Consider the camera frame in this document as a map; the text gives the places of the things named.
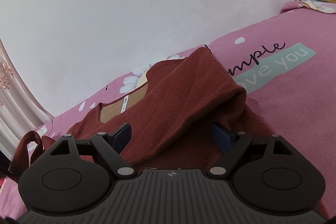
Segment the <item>dark red knit sweater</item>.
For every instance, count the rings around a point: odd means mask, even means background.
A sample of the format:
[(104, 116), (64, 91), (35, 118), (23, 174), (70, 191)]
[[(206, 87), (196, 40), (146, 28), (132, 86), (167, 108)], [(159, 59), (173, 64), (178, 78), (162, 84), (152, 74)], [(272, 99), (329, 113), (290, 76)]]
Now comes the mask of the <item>dark red knit sweater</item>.
[[(228, 182), (207, 176), (222, 156), (214, 142), (216, 126), (244, 131), (255, 139), (274, 134), (246, 105), (246, 90), (208, 49), (156, 63), (146, 78), (128, 97), (95, 106), (66, 133), (76, 140), (90, 139), (130, 124), (131, 138), (120, 155), (137, 175), (116, 181), (104, 200), (90, 209), (46, 215), (27, 208), (19, 223), (334, 222), (320, 203), (316, 210), (299, 215), (257, 211), (242, 202)], [(11, 178), (19, 183), (56, 141), (28, 132), (13, 158)]]

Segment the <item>beige floral curtain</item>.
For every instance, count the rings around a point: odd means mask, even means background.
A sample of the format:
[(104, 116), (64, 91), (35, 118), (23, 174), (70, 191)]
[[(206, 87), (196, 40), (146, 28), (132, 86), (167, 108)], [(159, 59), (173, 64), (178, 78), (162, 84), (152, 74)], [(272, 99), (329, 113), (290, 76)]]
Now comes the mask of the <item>beige floral curtain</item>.
[(18, 74), (1, 44), (1, 152), (11, 160), (23, 136), (36, 130), (48, 133), (54, 118), (44, 109)]

